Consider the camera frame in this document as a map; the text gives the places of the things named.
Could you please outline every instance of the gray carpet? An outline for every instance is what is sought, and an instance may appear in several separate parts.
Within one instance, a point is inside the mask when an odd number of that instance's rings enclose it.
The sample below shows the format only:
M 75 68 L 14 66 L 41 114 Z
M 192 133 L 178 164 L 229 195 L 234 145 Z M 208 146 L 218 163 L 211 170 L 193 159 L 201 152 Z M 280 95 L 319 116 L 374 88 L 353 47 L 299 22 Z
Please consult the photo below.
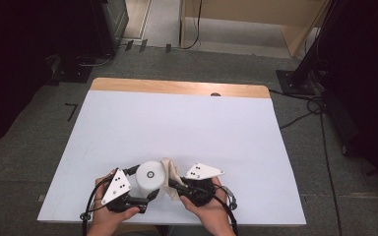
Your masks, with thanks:
M 80 224 L 36 221 L 41 202 L 72 132 L 86 93 L 97 77 L 263 85 L 280 90 L 276 69 L 294 70 L 299 61 L 139 47 L 123 48 L 95 67 L 87 84 L 44 86 L 0 140 L 0 235 L 80 235 Z M 280 125 L 306 114 L 306 101 L 272 94 Z M 79 104 L 72 120 L 72 106 Z M 324 154 L 319 115 L 282 130 L 307 225 L 294 228 L 240 227 L 240 235 L 378 235 L 378 175 L 362 158 L 344 157 L 328 115 L 323 116 L 327 153 L 339 217 Z

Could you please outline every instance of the white triangular tag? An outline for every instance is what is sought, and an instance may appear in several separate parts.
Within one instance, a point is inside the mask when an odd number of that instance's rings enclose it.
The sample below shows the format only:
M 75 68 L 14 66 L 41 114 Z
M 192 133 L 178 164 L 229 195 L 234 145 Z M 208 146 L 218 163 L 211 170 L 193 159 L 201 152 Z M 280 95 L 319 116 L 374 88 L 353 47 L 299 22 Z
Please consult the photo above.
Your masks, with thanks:
M 186 173 L 186 179 L 203 180 L 224 174 L 223 170 L 216 169 L 206 164 L 196 163 Z
M 102 204 L 106 205 L 110 203 L 112 200 L 129 192 L 131 188 L 131 184 L 125 176 L 124 171 L 117 170 L 108 187 L 108 190 L 106 190 L 106 193 L 103 196 Z

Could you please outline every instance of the black cable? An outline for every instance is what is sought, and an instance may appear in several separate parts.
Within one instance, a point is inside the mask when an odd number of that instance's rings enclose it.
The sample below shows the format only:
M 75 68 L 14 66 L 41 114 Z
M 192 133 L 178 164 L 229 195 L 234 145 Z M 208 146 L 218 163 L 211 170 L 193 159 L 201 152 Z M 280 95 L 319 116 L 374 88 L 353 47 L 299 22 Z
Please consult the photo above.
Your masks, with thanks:
M 226 193 L 226 196 L 228 198 L 228 202 L 231 204 L 231 198 L 229 197 L 229 193 L 226 191 L 226 189 L 223 188 L 222 186 L 218 185 L 218 184 L 214 184 L 214 186 L 216 186 L 217 189 L 222 189 Z
M 198 12 L 198 30 L 197 30 L 197 35 L 196 35 L 196 39 L 195 41 L 193 42 L 192 45 L 188 46 L 188 47 L 183 47 L 181 49 L 184 49 L 184 50 L 187 50 L 187 49 L 190 49 L 192 48 L 197 42 L 198 42 L 198 39 L 199 39 L 199 22 L 201 21 L 201 11 L 202 11 L 202 0 L 201 2 L 199 3 L 199 12 Z
M 83 67 L 97 67 L 97 66 L 103 66 L 105 65 L 106 63 L 108 63 L 108 61 L 110 61 L 110 59 L 112 59 L 112 54 L 109 55 L 109 58 L 102 62 L 102 63 L 98 63 L 98 64 L 78 64 L 79 66 L 83 66 Z
M 311 102 L 314 102 L 315 104 L 317 104 L 318 108 L 315 109 L 315 110 L 312 110 L 311 109 Z M 306 108 L 308 109 L 309 112 L 312 112 L 312 114 L 321 114 L 323 112 L 323 109 L 324 109 L 324 104 L 322 103 L 318 103 L 318 102 L 322 102 L 322 97 L 321 96 L 314 96 L 312 98 L 310 98 L 308 100 L 308 102 L 306 103 Z
M 322 77 L 320 72 L 317 70 L 312 69 L 311 71 L 312 71 L 312 74 L 311 74 L 312 76 L 310 76 L 309 78 L 311 79 L 311 82 L 314 88 L 316 88 L 320 92 L 324 91 L 325 88 L 321 85 L 320 82 L 322 82 L 325 79 L 325 77 Z
M 337 226 L 339 229 L 339 236 L 343 236 L 342 222 L 340 220 L 340 212 L 339 212 L 339 205 L 337 203 L 336 189 L 334 188 L 333 175 L 331 173 L 330 161 L 328 160 L 327 142 L 325 139 L 325 129 L 324 129 L 324 121 L 323 121 L 323 112 L 320 113 L 320 119 L 321 119 L 322 140 L 324 144 L 325 162 L 327 166 L 328 176 L 330 178 L 331 191 L 333 192 L 334 207 L 336 209 L 336 215 L 337 215 Z
M 309 100 L 309 99 L 311 99 L 310 97 L 307 97 L 307 96 L 297 96 L 297 95 L 285 94 L 283 92 L 279 92 L 279 91 L 276 91 L 276 90 L 273 90 L 273 89 L 269 89 L 269 92 L 276 93 L 276 94 L 283 95 L 283 96 L 288 96 L 288 97 L 296 98 L 296 99 L 301 99 L 301 100 Z
M 86 206 L 86 210 L 80 216 L 80 218 L 82 219 L 82 235 L 83 236 L 86 236 L 88 234 L 88 221 L 91 219 L 91 216 L 89 215 L 89 213 L 91 212 L 90 208 L 91 208 L 92 199 L 94 198 L 94 195 L 95 195 L 97 189 L 102 184 L 104 184 L 108 181 L 111 181 L 112 178 L 113 178 L 112 175 L 109 175 L 108 177 L 102 179 L 102 181 L 100 181 L 96 186 L 94 186 L 94 189 L 92 190 L 92 193 L 89 197 L 88 204 Z
M 193 12 L 195 12 L 195 6 L 194 5 L 195 5 L 194 2 L 192 1 L 192 11 Z M 198 27 L 196 26 L 195 18 L 192 18 L 192 20 L 193 20 L 193 26 L 195 27 L 195 31 L 198 31 Z
M 279 129 L 282 130 L 282 129 L 284 129 L 284 128 L 287 128 L 287 127 L 293 125 L 296 121 L 299 121 L 299 120 L 301 120 L 301 119 L 307 117 L 307 116 L 310 115 L 310 114 L 312 114 L 312 112 L 309 112 L 309 113 L 307 113 L 307 114 L 305 114 L 305 115 L 299 116 L 299 117 L 297 117 L 296 119 L 290 121 L 289 123 L 280 126 Z
M 226 213 L 229 215 L 229 218 L 231 219 L 231 225 L 232 225 L 232 231 L 234 231 L 235 236 L 238 236 L 238 227 L 237 227 L 237 220 L 234 217 L 234 214 L 232 213 L 229 206 L 224 203 L 219 197 L 213 195 L 214 199 L 217 200 L 225 209 Z
M 94 212 L 94 211 L 100 210 L 100 209 L 105 208 L 105 207 L 106 207 L 106 205 L 103 205 L 103 206 L 96 208 L 96 209 L 90 209 L 89 212 Z

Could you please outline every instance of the white cylinder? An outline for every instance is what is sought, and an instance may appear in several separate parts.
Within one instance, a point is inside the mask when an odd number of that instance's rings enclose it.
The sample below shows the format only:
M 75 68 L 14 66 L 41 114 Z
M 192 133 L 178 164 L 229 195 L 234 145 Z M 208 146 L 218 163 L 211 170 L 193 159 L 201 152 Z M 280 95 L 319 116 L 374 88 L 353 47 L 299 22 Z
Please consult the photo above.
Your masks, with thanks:
M 146 198 L 149 193 L 160 189 L 165 181 L 163 165 L 158 161 L 148 161 L 141 164 L 136 173 L 136 180 L 141 195 Z

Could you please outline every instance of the white table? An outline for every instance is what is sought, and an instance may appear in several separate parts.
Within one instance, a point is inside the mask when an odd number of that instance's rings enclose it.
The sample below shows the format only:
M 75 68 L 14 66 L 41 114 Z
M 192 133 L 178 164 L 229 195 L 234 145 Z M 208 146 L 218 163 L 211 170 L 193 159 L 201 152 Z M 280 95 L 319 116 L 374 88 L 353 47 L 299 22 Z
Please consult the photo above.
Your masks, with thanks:
M 239 225 L 306 223 L 266 88 L 121 79 L 94 81 L 38 220 L 80 222 L 97 177 L 163 157 L 182 176 L 196 162 L 224 170 L 220 180 L 237 198 Z M 131 195 L 139 197 L 129 179 Z M 200 223 L 161 192 L 127 222 Z

